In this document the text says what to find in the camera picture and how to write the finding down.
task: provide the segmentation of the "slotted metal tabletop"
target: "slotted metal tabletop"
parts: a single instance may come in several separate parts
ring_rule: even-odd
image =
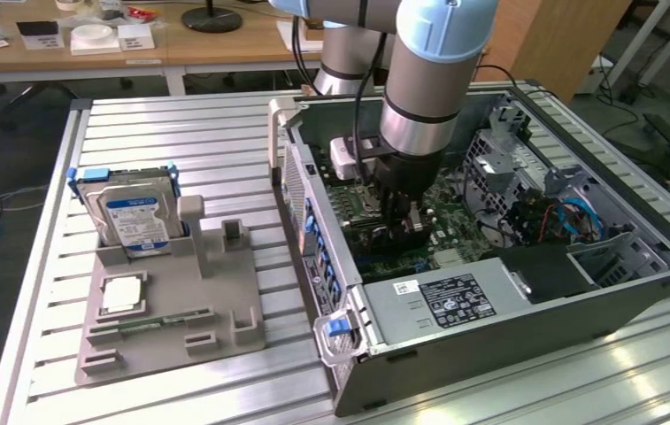
[[[480,87],[500,84],[480,84]],[[618,332],[369,413],[335,418],[267,177],[267,104],[297,91],[99,100],[72,111],[0,364],[0,423],[32,425],[647,423],[670,421],[670,299]],[[538,105],[670,221],[670,196],[551,97]],[[572,161],[548,133],[531,142]],[[204,228],[251,229],[268,347],[123,382],[73,382],[97,234],[69,166],[172,160]]]

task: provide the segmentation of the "hard drive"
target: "hard drive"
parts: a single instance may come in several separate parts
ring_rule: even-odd
[[[143,170],[67,171],[67,184],[88,209],[103,246],[124,247],[129,258],[168,253],[169,239],[184,236],[177,217],[175,166]]]

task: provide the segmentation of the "green circuit board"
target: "green circuit board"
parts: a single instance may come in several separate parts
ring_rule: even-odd
[[[491,242],[480,231],[476,218],[458,201],[456,184],[447,177],[447,170],[439,173],[435,185],[424,194],[424,207],[431,208],[437,218],[427,244],[396,257],[353,256],[364,282],[375,282],[470,263],[487,252],[499,238],[490,233]],[[368,195],[364,187],[355,184],[327,186],[327,195],[340,220],[345,240],[351,243],[353,232],[348,230],[361,223],[379,220],[377,201]]]

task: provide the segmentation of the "black lamp base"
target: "black lamp base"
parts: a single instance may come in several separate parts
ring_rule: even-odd
[[[204,7],[189,9],[181,14],[184,26],[201,33],[228,33],[241,27],[241,16],[228,9],[213,8],[213,16]]]

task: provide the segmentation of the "hard drive label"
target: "hard drive label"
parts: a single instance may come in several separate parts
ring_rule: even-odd
[[[107,202],[108,215],[113,222],[121,245],[141,255],[167,246],[169,235],[164,221],[156,217],[159,201],[155,197],[121,199]]]
[[[496,314],[472,274],[424,283],[419,288],[441,328],[451,328]]]

